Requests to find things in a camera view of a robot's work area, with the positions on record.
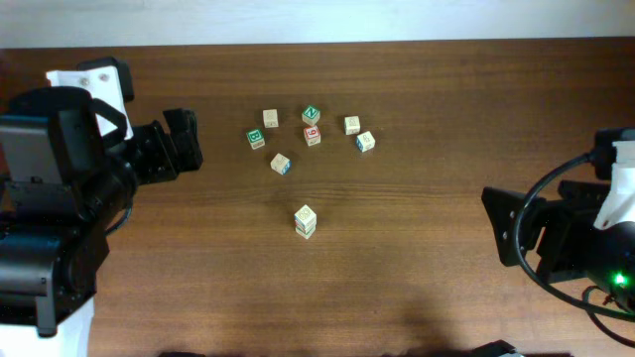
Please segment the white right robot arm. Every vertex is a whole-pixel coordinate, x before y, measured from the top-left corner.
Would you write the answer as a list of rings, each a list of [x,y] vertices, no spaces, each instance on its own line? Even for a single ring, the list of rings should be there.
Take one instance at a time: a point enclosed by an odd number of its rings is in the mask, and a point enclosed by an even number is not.
[[[599,130],[590,152],[553,169],[528,192],[487,186],[481,201],[502,265],[520,267],[569,305],[633,321],[633,128]],[[555,287],[581,278],[594,282],[617,308],[591,304]]]

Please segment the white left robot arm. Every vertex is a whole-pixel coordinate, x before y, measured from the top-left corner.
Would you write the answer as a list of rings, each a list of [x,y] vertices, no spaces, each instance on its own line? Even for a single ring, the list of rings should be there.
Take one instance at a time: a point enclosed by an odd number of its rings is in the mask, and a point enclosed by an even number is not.
[[[48,85],[12,98],[1,116],[1,352],[84,356],[108,237],[140,186],[203,162],[197,120],[169,109],[130,123],[126,62],[107,57],[51,70]]]

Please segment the wooden block red U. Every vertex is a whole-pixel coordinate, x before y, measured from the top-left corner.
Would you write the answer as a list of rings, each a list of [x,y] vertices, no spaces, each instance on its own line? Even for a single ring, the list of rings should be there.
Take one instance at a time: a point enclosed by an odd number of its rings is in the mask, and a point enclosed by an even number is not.
[[[310,239],[317,228],[317,215],[314,211],[308,205],[304,205],[294,214],[294,219],[296,232],[305,239]]]

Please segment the wooden block blue L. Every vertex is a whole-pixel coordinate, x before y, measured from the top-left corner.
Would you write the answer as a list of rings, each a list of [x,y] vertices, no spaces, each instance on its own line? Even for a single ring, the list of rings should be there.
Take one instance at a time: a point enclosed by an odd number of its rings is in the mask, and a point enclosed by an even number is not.
[[[370,131],[363,132],[356,137],[356,146],[360,152],[367,152],[375,147],[376,141]]]

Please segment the wooden block ice cream picture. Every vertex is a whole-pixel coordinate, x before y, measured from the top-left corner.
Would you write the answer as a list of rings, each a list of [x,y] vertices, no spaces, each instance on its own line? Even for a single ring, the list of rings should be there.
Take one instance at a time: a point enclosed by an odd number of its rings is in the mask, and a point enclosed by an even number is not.
[[[346,135],[358,134],[361,130],[358,116],[347,116],[344,118],[344,131]]]

